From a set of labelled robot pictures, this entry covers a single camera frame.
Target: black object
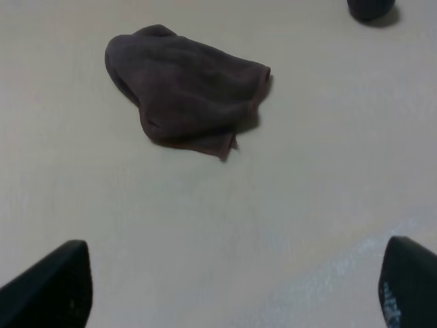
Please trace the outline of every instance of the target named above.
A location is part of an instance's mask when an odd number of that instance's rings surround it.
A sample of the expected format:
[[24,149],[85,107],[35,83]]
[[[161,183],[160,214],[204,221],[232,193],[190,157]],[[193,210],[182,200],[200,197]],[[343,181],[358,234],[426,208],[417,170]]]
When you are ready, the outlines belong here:
[[155,143],[226,159],[236,130],[256,121],[270,68],[179,36],[162,25],[116,36],[104,61],[114,84],[139,108]]
[[395,0],[348,0],[351,14],[362,21],[384,16],[395,5]]
[[437,256],[428,249],[392,237],[378,288],[388,328],[437,327]]
[[85,241],[68,241],[0,289],[0,328],[83,328],[92,306]]

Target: microfiber towel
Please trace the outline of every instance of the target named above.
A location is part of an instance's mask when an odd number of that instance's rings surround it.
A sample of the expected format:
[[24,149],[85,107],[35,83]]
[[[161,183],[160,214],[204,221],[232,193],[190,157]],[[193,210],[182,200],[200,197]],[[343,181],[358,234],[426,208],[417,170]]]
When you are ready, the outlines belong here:
[[178,36],[162,25],[116,36],[107,71],[139,108],[155,143],[226,159],[236,129],[257,116],[270,68]]

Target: dark round object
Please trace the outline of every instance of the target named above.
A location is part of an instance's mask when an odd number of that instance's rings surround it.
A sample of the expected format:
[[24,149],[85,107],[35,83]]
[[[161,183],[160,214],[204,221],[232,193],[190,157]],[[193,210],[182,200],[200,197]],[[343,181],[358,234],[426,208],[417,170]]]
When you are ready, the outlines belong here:
[[395,4],[395,0],[348,0],[350,13],[362,21],[384,16]]

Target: brown cloth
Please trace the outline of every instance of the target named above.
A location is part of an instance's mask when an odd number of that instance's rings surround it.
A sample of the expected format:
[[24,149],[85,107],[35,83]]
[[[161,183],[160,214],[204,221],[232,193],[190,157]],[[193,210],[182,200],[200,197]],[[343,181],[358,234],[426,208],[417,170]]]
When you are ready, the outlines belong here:
[[225,159],[237,125],[257,115],[270,68],[178,36],[162,25],[117,36],[105,64],[160,145]]

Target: beige floor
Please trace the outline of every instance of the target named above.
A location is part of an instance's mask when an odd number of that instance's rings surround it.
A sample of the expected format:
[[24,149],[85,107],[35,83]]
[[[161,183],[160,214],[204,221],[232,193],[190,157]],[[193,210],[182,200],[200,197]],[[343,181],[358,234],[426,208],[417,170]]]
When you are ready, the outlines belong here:
[[[0,1],[0,284],[84,238],[89,328],[384,327],[389,236],[437,251],[437,2],[397,12]],[[272,68],[227,163],[152,145],[107,75],[107,42],[152,23]]]

